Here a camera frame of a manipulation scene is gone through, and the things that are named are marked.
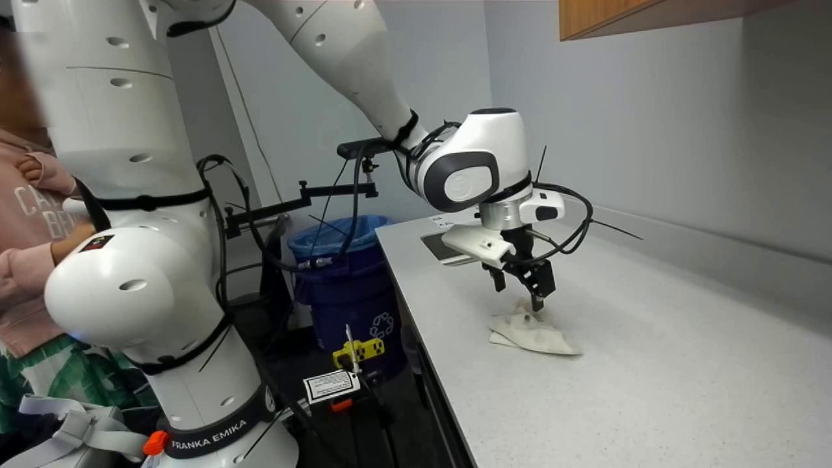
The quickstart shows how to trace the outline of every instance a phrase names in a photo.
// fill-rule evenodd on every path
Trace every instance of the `green cloth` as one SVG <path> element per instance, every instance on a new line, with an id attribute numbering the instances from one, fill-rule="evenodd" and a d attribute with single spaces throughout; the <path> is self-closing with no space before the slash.
<path id="1" fill-rule="evenodd" d="M 0 438 L 12 435 L 22 395 L 73 397 L 122 412 L 157 409 L 141 371 L 111 351 L 56 335 L 14 360 L 0 347 Z"/>

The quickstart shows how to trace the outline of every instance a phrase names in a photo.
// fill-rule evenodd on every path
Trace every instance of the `white table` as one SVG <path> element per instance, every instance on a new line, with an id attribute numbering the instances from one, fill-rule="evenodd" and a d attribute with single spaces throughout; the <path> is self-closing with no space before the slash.
<path id="1" fill-rule="evenodd" d="M 798 312 L 589 236 L 547 300 L 581 357 L 536 357 L 488 344 L 516 293 L 437 265 L 432 231 L 378 240 L 477 468 L 832 466 L 832 339 Z"/>

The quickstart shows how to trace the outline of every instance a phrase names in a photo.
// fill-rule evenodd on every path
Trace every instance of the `blue bin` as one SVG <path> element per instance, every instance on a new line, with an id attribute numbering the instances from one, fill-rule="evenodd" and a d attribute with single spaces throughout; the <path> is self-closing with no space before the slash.
<path id="1" fill-rule="evenodd" d="M 295 273 L 293 300 L 311 308 L 320 348 L 339 348 L 345 325 L 355 340 L 381 339 L 384 357 L 375 364 L 381 380 L 394 377 L 406 364 L 397 297 L 375 236 L 375 230 L 384 224 L 384 215 L 359 215 L 345 256 L 339 256 L 339 247 L 350 219 L 330 222 L 289 240 L 293 261 L 306 265 Z"/>

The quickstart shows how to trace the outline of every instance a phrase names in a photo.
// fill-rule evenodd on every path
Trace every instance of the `white wall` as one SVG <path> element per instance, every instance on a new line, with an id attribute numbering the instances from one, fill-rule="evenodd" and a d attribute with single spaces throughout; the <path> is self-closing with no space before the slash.
<path id="1" fill-rule="evenodd" d="M 832 261 L 832 3 L 558 41 L 555 0 L 488 0 L 494 105 L 545 176 L 612 211 Z"/>
<path id="2" fill-rule="evenodd" d="M 490 105 L 481 0 L 378 0 L 378 11 L 390 27 L 399 93 L 429 128 Z M 289 189 L 293 189 L 299 179 L 330 185 L 339 166 L 334 145 L 377 136 L 250 6 L 241 3 L 220 27 L 216 52 L 220 63 L 230 63 L 239 78 L 241 96 L 226 67 L 226 85 L 261 200 L 274 200 L 274 196 L 265 165 L 258 156 L 252 128 L 261 141 L 267 162 L 274 166 L 278 185 Z M 381 165 L 377 171 L 381 198 L 375 202 L 360 200 L 360 205 L 394 219 L 429 214 L 429 209 L 399 185 L 393 162 Z M 345 215 L 345 209 L 349 200 L 333 202 L 330 219 Z M 306 214 L 293 219 L 299 226 L 310 224 Z"/>

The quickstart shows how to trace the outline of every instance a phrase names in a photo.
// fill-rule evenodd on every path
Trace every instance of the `cabinet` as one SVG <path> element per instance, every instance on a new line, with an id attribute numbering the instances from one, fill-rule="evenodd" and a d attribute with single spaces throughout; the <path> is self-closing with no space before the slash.
<path id="1" fill-rule="evenodd" d="M 749 15 L 791 0 L 558 0 L 562 39 Z"/>

